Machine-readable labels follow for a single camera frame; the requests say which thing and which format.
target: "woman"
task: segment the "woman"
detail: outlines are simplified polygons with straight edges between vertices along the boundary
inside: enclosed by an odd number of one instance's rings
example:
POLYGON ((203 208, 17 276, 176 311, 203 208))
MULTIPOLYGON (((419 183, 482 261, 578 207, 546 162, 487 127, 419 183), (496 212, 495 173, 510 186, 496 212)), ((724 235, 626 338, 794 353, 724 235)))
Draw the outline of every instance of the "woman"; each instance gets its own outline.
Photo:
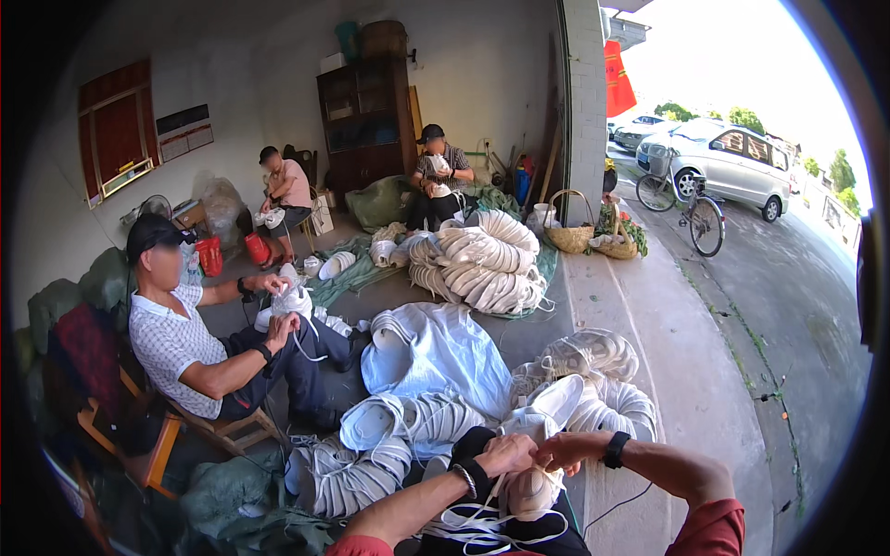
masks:
POLYGON ((411 176, 411 185, 420 190, 414 194, 408 221, 405 223, 409 230, 407 236, 424 227, 436 231, 439 224, 449 218, 457 218, 462 222, 464 205, 473 209, 476 207, 475 197, 461 192, 474 177, 473 168, 470 167, 464 151, 449 145, 445 141, 445 132, 436 124, 429 124, 424 128, 417 144, 424 145, 426 151, 417 158, 417 168, 411 176), (450 169, 437 171, 431 160, 434 155, 442 155, 450 169), (444 197, 437 196, 436 186, 439 184, 448 187, 451 193, 444 197))
POLYGON ((271 230, 259 226, 256 233, 269 246, 269 259, 260 268, 268 270, 285 262, 294 263, 294 246, 290 243, 287 230, 294 228, 312 214, 312 199, 309 195, 309 179, 299 163, 281 157, 278 149, 265 147, 260 151, 260 165, 269 173, 269 186, 266 200, 260 212, 268 213, 272 204, 277 203, 285 211, 284 219, 271 230))

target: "white shirt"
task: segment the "white shirt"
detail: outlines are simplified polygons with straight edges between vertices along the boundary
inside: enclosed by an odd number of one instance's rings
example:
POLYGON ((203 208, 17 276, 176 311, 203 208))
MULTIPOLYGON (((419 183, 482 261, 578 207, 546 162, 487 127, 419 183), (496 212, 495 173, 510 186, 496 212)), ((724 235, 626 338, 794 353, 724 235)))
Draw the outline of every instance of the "white shirt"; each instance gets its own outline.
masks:
POLYGON ((130 343, 133 353, 155 388, 186 411, 205 419, 215 419, 223 401, 194 391, 179 382, 179 377, 195 361, 215 365, 228 356, 223 344, 210 335, 198 314, 198 302, 204 288, 180 284, 172 294, 182 302, 189 313, 188 318, 136 293, 131 296, 130 343))

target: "tiled pillar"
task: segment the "tiled pillar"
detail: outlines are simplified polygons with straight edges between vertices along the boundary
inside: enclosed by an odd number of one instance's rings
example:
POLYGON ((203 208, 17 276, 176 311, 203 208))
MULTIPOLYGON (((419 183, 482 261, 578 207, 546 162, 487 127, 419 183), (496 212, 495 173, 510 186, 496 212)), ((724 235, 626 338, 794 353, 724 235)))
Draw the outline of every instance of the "tiled pillar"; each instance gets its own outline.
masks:
MULTIPOLYGON (((592 0, 562 0, 569 56, 571 121, 569 187, 584 193, 599 217, 606 156, 606 81, 600 6, 592 0)), ((568 225, 589 220, 579 198, 569 204, 568 225)))

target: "car wheel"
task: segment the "car wheel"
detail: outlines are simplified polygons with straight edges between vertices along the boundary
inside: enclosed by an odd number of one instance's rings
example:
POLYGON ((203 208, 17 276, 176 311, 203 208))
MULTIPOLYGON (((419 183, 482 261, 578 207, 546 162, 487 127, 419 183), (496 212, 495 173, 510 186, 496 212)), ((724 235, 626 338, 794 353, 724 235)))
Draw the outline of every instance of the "car wheel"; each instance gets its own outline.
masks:
POLYGON ((779 213, 781 213, 781 202, 779 202, 777 197, 770 197, 770 199, 766 201, 766 205, 760 209, 760 212, 764 216, 764 220, 772 224, 779 218, 779 213))
POLYGON ((689 200, 689 196, 695 190, 695 180, 692 179, 692 174, 693 170, 691 168, 684 168, 674 176, 676 192, 684 203, 689 200))

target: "black cap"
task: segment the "black cap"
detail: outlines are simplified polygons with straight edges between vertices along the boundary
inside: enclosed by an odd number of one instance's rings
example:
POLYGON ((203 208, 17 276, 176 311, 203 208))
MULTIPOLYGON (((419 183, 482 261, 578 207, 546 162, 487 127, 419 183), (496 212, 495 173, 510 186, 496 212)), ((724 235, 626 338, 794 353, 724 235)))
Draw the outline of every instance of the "black cap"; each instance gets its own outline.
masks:
POLYGON ((439 127, 438 124, 429 124, 424 127, 424 130, 422 132, 420 132, 420 139, 417 140, 417 144, 423 145, 431 139, 444 136, 445 132, 442 131, 442 128, 439 127))
POLYGON ((140 216, 126 237, 126 259, 135 266, 139 255, 157 244, 179 246, 184 237, 172 222, 160 214, 146 213, 140 216))
POLYGON ((277 155, 277 154, 278 154, 278 149, 272 147, 272 145, 270 145, 269 147, 263 147, 263 150, 260 151, 260 164, 262 164, 263 162, 268 160, 269 157, 271 157, 272 155, 277 155))

